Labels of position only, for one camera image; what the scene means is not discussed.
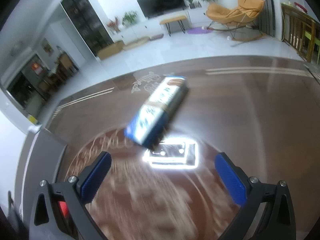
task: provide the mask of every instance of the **gray curtain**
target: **gray curtain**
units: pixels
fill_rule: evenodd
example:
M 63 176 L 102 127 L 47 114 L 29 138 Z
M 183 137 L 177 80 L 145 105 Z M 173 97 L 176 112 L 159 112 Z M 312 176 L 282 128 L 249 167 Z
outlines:
M 259 29 L 274 37 L 276 33 L 275 7 L 273 0 L 266 0 L 258 17 Z

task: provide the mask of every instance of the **orange rocking chair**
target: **orange rocking chair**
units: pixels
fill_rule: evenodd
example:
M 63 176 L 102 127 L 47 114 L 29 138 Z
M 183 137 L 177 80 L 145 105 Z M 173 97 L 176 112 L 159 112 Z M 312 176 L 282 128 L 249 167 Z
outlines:
M 234 9 L 228 9 L 217 3 L 211 3 L 205 12 L 205 15 L 212 20 L 208 28 L 214 22 L 217 22 L 228 28 L 233 41 L 257 40 L 264 35 L 260 30 L 259 36 L 249 39 L 236 39 L 235 34 L 238 28 L 246 26 L 257 18 L 263 9 L 264 2 L 265 0 L 238 0 L 238 7 Z

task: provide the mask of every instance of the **purple mat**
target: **purple mat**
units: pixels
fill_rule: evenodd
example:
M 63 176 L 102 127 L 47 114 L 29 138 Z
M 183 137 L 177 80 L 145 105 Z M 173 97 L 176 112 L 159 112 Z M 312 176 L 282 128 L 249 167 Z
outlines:
M 187 30 L 187 33 L 189 34 L 206 34 L 210 32 L 212 32 L 212 30 L 207 30 L 206 27 L 204 28 L 204 30 L 202 29 L 202 27 L 196 27 Z

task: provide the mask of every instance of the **black tv screen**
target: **black tv screen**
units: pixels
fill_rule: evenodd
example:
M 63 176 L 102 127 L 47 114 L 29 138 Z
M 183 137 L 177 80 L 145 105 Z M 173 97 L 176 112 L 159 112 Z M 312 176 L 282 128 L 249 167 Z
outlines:
M 184 0 L 137 0 L 145 17 L 155 17 L 166 11 L 185 7 Z

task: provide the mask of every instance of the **screw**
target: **screw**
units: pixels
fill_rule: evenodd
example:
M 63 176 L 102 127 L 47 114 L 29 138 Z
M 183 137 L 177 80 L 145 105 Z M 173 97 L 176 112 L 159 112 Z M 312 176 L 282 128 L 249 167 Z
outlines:
M 76 177 L 76 176 L 71 176 L 71 177 L 68 178 L 68 181 L 69 181 L 70 183 L 75 182 L 76 180 L 77 180 L 77 177 Z
M 45 180 L 41 180 L 40 183 L 39 183 L 39 185 L 40 185 L 41 187 L 43 187 L 45 184 L 47 184 L 47 182 L 46 182 Z
M 252 176 L 252 177 L 250 177 L 250 181 L 251 181 L 252 183 L 257 183 L 259 180 L 258 180 L 257 177 Z
M 287 183 L 284 180 L 279 181 L 279 183 L 282 187 L 287 186 Z

